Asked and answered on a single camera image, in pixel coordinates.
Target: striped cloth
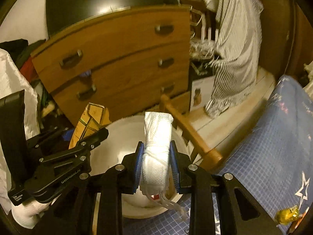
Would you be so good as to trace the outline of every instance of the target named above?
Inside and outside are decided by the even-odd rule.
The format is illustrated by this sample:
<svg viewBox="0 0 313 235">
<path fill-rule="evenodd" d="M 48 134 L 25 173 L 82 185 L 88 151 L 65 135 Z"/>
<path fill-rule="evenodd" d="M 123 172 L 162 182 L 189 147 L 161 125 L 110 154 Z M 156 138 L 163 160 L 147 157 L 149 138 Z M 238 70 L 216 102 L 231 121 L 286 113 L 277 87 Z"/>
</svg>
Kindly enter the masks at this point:
<svg viewBox="0 0 313 235">
<path fill-rule="evenodd" d="M 205 105 L 207 114 L 215 118 L 240 104 L 255 85 L 262 41 L 259 14 L 263 6 L 259 0 L 209 1 L 217 6 L 215 19 L 220 26 L 215 51 L 221 59 L 213 63 L 215 82 Z"/>
</svg>

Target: blue bedspread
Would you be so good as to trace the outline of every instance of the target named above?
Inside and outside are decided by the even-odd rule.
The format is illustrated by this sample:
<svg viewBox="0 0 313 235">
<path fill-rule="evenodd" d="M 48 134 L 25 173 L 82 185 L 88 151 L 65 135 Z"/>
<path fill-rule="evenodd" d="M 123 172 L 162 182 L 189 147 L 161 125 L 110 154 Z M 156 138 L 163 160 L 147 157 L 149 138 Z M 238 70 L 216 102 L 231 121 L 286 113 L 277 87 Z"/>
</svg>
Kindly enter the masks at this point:
<svg viewBox="0 0 313 235">
<path fill-rule="evenodd" d="M 253 132 L 236 148 L 220 175 L 230 172 L 274 218 L 280 209 L 300 207 L 303 213 L 313 201 L 313 103 L 291 77 L 282 76 Z M 216 234 L 217 203 L 213 197 Z M 181 201 L 190 209 L 190 199 Z M 189 220 L 179 222 L 175 211 L 128 222 L 125 234 L 178 234 L 188 231 Z M 288 226 L 279 225 L 282 232 Z"/>
</svg>

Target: chest of drawers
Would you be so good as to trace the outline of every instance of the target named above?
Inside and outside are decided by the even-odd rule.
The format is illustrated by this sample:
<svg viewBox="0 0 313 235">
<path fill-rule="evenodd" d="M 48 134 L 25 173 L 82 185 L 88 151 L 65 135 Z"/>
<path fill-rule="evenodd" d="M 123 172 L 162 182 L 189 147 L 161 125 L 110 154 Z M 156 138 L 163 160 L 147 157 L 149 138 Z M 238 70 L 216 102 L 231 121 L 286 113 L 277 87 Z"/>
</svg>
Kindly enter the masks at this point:
<svg viewBox="0 0 313 235">
<path fill-rule="evenodd" d="M 32 53 L 32 61 L 73 125 L 88 102 L 108 107 L 115 121 L 154 106 L 162 92 L 186 92 L 189 17 L 184 6 L 113 12 L 58 33 Z M 91 75 L 82 76 L 86 71 Z"/>
</svg>

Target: white face mask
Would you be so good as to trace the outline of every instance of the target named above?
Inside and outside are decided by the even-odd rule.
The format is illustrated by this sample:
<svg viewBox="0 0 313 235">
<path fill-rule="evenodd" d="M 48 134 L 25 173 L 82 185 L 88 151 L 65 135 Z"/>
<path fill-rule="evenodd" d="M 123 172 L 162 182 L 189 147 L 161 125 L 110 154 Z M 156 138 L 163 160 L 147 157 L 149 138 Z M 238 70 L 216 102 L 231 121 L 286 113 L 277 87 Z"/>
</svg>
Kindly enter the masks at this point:
<svg viewBox="0 0 313 235">
<path fill-rule="evenodd" d="M 177 210 L 182 219 L 187 217 L 184 208 L 165 197 L 169 186 L 169 147 L 173 117 L 167 113 L 145 113 L 146 144 L 142 158 L 140 190 L 147 198 L 167 209 Z M 152 195 L 159 195 L 155 200 Z"/>
</svg>

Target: black drawer handle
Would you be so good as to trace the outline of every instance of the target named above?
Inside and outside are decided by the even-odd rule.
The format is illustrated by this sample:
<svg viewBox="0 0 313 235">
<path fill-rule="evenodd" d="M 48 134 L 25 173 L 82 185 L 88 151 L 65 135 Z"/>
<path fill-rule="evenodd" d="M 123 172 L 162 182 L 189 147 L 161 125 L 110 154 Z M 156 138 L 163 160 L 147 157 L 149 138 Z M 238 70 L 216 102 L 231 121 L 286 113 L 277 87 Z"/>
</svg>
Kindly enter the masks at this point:
<svg viewBox="0 0 313 235">
<path fill-rule="evenodd" d="M 78 100 L 86 100 L 93 96 L 93 94 L 97 91 L 95 84 L 93 84 L 88 90 L 83 92 L 78 92 L 76 94 Z"/>
<path fill-rule="evenodd" d="M 171 66 L 173 63 L 174 63 L 173 57 L 170 57 L 168 59 L 160 59 L 158 62 L 159 67 L 162 67 L 162 68 L 167 68 L 167 67 Z"/>
<path fill-rule="evenodd" d="M 161 35 L 166 35 L 166 34 L 170 34 L 174 31 L 174 26 L 173 25 L 164 25 L 164 26 L 156 26 L 155 27 L 155 32 L 157 34 L 161 34 Z"/>
<path fill-rule="evenodd" d="M 175 83 L 168 85 L 168 86 L 163 86 L 163 87 L 161 87 L 161 93 L 162 94 L 168 94 L 174 90 L 174 87 L 175 87 Z"/>
<path fill-rule="evenodd" d="M 75 54 L 69 55 L 68 57 L 64 58 L 61 62 L 60 62 L 60 66 L 62 69 L 68 68 L 68 67 L 73 67 L 75 66 L 77 63 L 74 62 L 78 62 L 79 59 L 83 56 L 83 51 L 78 49 L 77 52 Z"/>
</svg>

